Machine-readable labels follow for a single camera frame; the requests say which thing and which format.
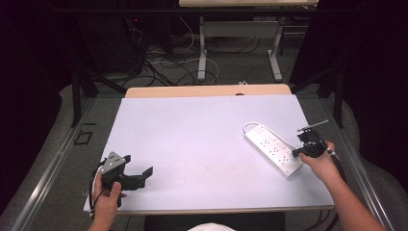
white power strip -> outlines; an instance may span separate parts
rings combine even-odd
[[[294,158],[292,150],[262,124],[245,132],[245,138],[286,178],[303,165],[300,158]]]

gray carpet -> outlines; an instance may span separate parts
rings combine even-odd
[[[243,44],[247,44],[250,38],[231,38],[217,40],[218,49],[229,51],[239,50]],[[302,42],[301,38],[288,38],[285,40],[285,52],[283,56],[278,57],[281,71],[284,76],[284,83],[289,82],[293,62],[295,60],[298,47]],[[266,55],[267,42],[261,40],[260,46],[255,52],[241,54],[216,54],[210,53],[209,59],[214,60],[217,64],[207,63],[208,70],[217,73],[217,83],[219,85],[238,84],[239,81],[245,80],[249,84],[266,84],[274,83]],[[155,58],[151,62],[157,62],[160,58]],[[187,71],[183,68],[165,68],[155,64],[158,70],[165,76],[171,77],[172,80],[178,81]],[[197,63],[187,63],[184,68],[195,70]],[[181,83],[188,84],[191,78],[185,77]],[[210,84],[213,80],[207,79],[201,84]],[[147,78],[139,78],[125,83],[125,87],[140,87],[149,82]],[[100,160],[101,153],[110,134],[115,114],[120,102],[120,96],[106,86],[98,85],[101,94],[96,99],[88,100],[91,104],[88,113],[84,115],[84,120],[76,128],[77,133],[74,142],[67,146],[66,158],[63,160],[63,167],[56,172],[52,187],[47,192],[41,206],[34,212],[30,220],[29,230],[86,230],[90,224],[90,218],[87,213],[83,212],[83,206],[86,198],[82,195],[87,188],[89,175]],[[322,121],[327,118],[322,101],[317,99],[314,93],[315,87],[300,92],[298,95],[299,102],[310,123]],[[47,141],[38,154],[36,162],[33,164],[29,175],[15,194],[12,202],[0,218],[1,230],[12,230],[15,222],[23,211],[24,206],[29,201],[30,196],[41,179],[42,174],[47,170],[49,164],[54,160],[56,155],[62,153],[62,146],[69,132],[72,121],[71,92],[70,88],[62,90],[61,95],[64,99],[62,109],[58,119],[50,132]],[[349,136],[352,145],[356,150],[359,149],[358,142],[358,125],[353,118],[352,111],[344,105],[344,126],[345,132]],[[344,147],[341,140],[333,130],[333,124],[321,126],[318,128],[320,134],[329,141],[337,143],[337,152],[340,155],[342,165],[347,175],[350,188],[357,196],[365,201],[360,187],[352,175],[347,157],[343,156]],[[408,227],[405,218],[408,217],[407,193],[398,184],[398,182],[387,172],[379,167],[375,167],[363,160],[370,181],[375,186],[377,193],[380,195],[379,200],[383,202],[390,220],[393,222],[395,230],[404,230]],[[334,215],[323,225],[315,230],[323,230]],[[304,230],[313,225],[319,217],[319,211],[297,211],[286,213],[286,229]],[[119,216],[114,224],[114,230],[142,230],[144,217],[126,217]],[[333,230],[341,230],[338,223]]]

desk leg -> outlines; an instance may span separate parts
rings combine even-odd
[[[273,42],[272,50],[268,50],[270,66],[272,67],[272,72],[273,72],[273,78],[278,83],[282,82],[282,75],[281,75],[281,72],[280,72],[280,69],[279,69],[278,62],[276,61],[276,53],[277,53],[277,51],[279,49],[279,43],[280,43],[280,39],[282,37],[284,23],[285,23],[285,18],[280,17],[279,18],[279,25],[278,25],[278,28],[277,28],[275,40]]]
[[[205,80],[205,67],[207,62],[207,50],[205,49],[204,43],[205,35],[204,35],[204,18],[200,17],[200,61],[198,64],[198,74],[197,80],[204,81]]]

dark background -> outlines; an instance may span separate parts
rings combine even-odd
[[[320,8],[354,7],[359,1],[320,0]],[[52,2],[69,8],[68,1]],[[408,14],[406,4],[389,1],[349,57],[344,100],[353,109],[361,133],[361,154],[389,171],[405,188],[408,122]],[[299,83],[331,64],[355,25],[353,19],[314,18],[293,68]],[[61,30],[72,44],[62,43]],[[75,20],[49,15],[43,1],[0,2],[0,210],[9,203],[37,157],[55,122],[78,62],[98,70],[88,41]],[[75,62],[72,58],[80,57]]]

white desk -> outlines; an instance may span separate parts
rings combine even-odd
[[[282,6],[313,6],[318,0],[180,0],[181,7],[282,7]],[[207,50],[205,37],[262,37],[273,38],[272,49],[268,50],[268,58],[276,82],[282,81],[282,75],[276,61],[276,53],[282,37],[285,18],[279,21],[204,21],[200,17],[200,61],[197,79],[205,80]]]
[[[284,90],[287,87],[260,86]],[[201,93],[222,94],[223,86]],[[173,96],[191,87],[148,88]],[[201,87],[192,88],[200,92]],[[226,92],[245,93],[245,86]],[[256,86],[248,87],[249,92]],[[137,96],[138,89],[129,95]],[[202,214],[329,209],[327,189],[304,165],[289,179],[272,167],[243,137],[249,121],[265,124],[300,145],[296,129],[307,122],[291,94],[124,98],[102,154],[131,155],[125,174],[154,167],[144,189],[127,192],[120,214]]]

